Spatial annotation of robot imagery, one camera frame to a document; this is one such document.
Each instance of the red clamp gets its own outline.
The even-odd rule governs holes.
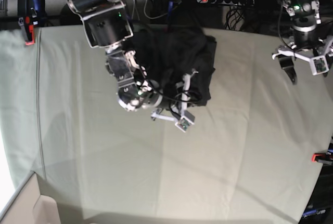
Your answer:
[[[34,27],[33,27],[33,22],[31,22],[30,20],[30,17],[26,16],[25,19],[23,17],[19,18],[19,26],[21,27],[25,44],[26,45],[35,44]]]
[[[333,156],[326,153],[315,153],[312,156],[312,162],[333,165]]]

